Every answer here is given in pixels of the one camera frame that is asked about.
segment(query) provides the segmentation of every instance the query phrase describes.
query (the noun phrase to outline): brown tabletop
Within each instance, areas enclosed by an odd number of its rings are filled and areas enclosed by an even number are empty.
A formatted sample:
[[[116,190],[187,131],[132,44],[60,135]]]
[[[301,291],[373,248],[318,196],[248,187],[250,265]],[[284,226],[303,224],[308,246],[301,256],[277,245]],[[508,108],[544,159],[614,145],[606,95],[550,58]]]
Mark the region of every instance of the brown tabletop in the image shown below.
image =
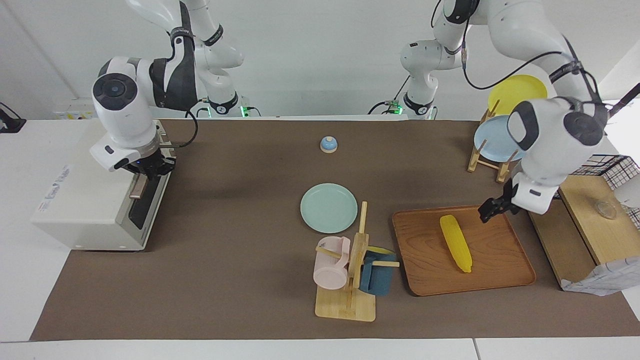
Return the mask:
[[[165,121],[172,140],[192,123]],[[72,251],[32,340],[638,336],[621,293],[559,289],[526,212],[509,219],[537,275],[517,288],[413,297],[401,271],[373,323],[318,318],[307,189],[338,183],[367,200],[371,245],[397,252],[391,216],[480,204],[495,171],[466,171],[477,122],[200,122],[178,150],[147,249]],[[335,136],[338,151],[319,149]],[[340,233],[353,239],[357,224]]]

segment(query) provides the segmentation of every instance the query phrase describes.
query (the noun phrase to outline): pink mug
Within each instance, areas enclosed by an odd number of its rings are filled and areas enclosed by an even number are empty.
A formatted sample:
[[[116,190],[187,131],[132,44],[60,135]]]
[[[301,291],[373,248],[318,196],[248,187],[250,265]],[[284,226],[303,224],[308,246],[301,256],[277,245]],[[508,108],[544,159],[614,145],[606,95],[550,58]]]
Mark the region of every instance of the pink mug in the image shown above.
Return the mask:
[[[327,236],[320,240],[319,247],[342,254],[340,259],[332,258],[321,252],[316,252],[314,267],[314,281],[318,286],[327,290],[337,290],[347,283],[347,269],[349,262],[349,246],[351,240],[340,236]]]

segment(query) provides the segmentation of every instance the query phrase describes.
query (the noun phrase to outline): blue mug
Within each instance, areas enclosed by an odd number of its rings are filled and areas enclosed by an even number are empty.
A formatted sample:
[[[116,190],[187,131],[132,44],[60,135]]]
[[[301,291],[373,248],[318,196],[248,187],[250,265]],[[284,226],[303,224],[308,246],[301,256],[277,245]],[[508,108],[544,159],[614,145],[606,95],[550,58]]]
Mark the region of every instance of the blue mug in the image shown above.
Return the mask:
[[[360,291],[384,296],[389,293],[394,268],[374,266],[374,261],[397,261],[396,253],[381,247],[367,247],[360,274]]]

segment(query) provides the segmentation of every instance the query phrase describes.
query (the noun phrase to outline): mug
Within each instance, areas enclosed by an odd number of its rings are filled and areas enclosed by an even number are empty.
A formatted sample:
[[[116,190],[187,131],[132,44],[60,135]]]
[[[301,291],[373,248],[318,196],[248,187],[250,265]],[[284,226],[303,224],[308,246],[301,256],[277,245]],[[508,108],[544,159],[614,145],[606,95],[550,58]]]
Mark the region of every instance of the mug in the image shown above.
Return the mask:
[[[340,259],[332,258],[321,252],[316,252],[314,267],[314,281],[318,286],[327,290],[341,289],[347,283],[347,269],[349,262],[349,246],[351,240],[340,236],[327,236],[320,240],[319,247],[342,254]]]
[[[374,266],[374,261],[396,261],[396,253],[381,247],[370,246],[367,247],[364,256],[360,273],[360,291],[383,296],[389,293],[394,268]]]

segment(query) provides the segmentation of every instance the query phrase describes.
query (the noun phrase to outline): wooden tray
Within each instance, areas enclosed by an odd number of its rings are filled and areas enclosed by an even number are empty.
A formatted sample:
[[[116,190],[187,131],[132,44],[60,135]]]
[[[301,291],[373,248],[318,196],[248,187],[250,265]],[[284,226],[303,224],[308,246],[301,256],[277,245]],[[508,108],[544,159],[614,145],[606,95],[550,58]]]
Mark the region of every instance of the wooden tray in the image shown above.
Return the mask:
[[[478,206],[399,211],[393,215],[402,263],[416,296],[506,288],[536,280],[527,255],[506,215],[487,224]],[[470,274],[460,270],[440,230],[440,217],[456,217],[473,258]]]

